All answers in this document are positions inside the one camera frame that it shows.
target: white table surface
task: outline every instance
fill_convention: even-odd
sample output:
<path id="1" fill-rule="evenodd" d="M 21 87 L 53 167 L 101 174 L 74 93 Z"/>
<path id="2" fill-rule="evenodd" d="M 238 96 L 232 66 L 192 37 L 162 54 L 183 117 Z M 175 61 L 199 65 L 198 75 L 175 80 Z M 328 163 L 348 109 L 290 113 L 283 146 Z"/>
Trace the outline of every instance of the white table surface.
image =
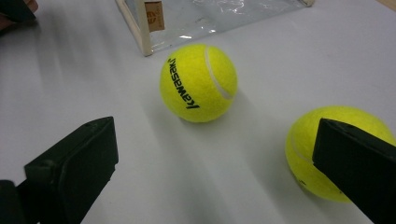
<path id="1" fill-rule="evenodd" d="M 239 92 L 207 124 L 167 110 L 168 49 L 143 57 L 112 0 L 38 1 L 38 25 L 0 36 L 0 179 L 93 119 L 113 116 L 120 163 L 84 224 L 371 223 L 302 190 L 284 156 L 290 125 L 353 105 L 396 133 L 396 13 L 375 0 L 313 7 L 196 42 L 233 60 Z"/>

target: tennis ball seam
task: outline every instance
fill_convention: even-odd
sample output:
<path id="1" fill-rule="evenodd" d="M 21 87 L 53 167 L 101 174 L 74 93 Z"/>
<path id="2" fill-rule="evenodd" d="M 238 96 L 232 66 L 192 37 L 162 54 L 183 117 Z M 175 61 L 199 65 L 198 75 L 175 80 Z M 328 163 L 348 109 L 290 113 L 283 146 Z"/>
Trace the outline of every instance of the tennis ball seam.
<path id="1" fill-rule="evenodd" d="M 293 152 L 296 156 L 298 156 L 300 159 L 302 159 L 303 161 L 306 161 L 310 164 L 314 164 L 314 162 L 312 161 L 312 159 L 308 159 L 307 157 L 305 157 L 303 155 L 303 153 L 300 152 L 300 150 L 297 148 L 296 143 L 295 143 L 295 138 L 294 138 L 294 130 L 291 130 L 291 148 L 293 149 Z"/>
<path id="2" fill-rule="evenodd" d="M 212 79 L 213 84 L 215 84 L 216 89 L 221 94 L 221 96 L 226 100 L 231 100 L 231 99 L 233 99 L 233 97 L 226 90 L 224 90 L 221 87 L 221 85 L 219 84 L 215 75 L 213 74 L 213 69 L 212 69 L 212 66 L 210 65 L 210 59 L 209 59 L 209 49 L 210 49 L 210 47 L 206 46 L 206 48 L 205 48 L 205 63 L 206 63 L 206 68 L 209 72 L 209 76 Z"/>

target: clear plastic bag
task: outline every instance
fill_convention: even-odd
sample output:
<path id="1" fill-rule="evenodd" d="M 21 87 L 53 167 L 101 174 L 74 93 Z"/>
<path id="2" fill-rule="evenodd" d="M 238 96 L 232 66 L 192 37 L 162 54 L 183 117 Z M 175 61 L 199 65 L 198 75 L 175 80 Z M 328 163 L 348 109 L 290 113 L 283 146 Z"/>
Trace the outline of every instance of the clear plastic bag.
<path id="1" fill-rule="evenodd" d="M 193 39 L 228 31 L 313 4 L 313 1 L 301 0 L 165 0 L 161 2 L 160 15 L 163 17 L 164 29 L 150 31 L 148 18 L 152 18 L 145 6 L 148 2 L 117 2 L 146 56 Z"/>

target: label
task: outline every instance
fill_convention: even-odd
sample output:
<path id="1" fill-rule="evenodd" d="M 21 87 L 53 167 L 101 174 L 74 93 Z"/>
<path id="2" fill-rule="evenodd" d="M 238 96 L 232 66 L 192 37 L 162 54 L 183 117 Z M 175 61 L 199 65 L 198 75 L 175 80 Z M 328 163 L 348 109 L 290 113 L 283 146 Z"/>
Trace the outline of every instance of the label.
<path id="1" fill-rule="evenodd" d="M 163 24 L 163 3 L 146 2 L 146 14 L 148 16 L 148 29 L 150 32 L 161 31 L 165 29 Z"/>

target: yellow tennis ball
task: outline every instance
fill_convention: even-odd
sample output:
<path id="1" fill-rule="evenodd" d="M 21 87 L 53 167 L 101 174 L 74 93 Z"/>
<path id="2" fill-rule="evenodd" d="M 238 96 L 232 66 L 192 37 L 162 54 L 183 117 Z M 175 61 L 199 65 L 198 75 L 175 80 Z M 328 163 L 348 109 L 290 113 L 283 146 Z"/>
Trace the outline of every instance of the yellow tennis ball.
<path id="1" fill-rule="evenodd" d="M 223 115 L 237 91 L 233 62 L 220 49 L 195 44 L 169 55 L 161 71 L 160 92 L 167 107 L 192 122 Z"/>
<path id="2" fill-rule="evenodd" d="M 348 197 L 313 165 L 312 154 L 318 124 L 322 118 L 351 124 L 394 146 L 396 140 L 383 121 L 351 106 L 330 105 L 317 108 L 297 119 L 291 126 L 286 141 L 286 158 L 298 182 L 321 198 L 350 202 Z"/>

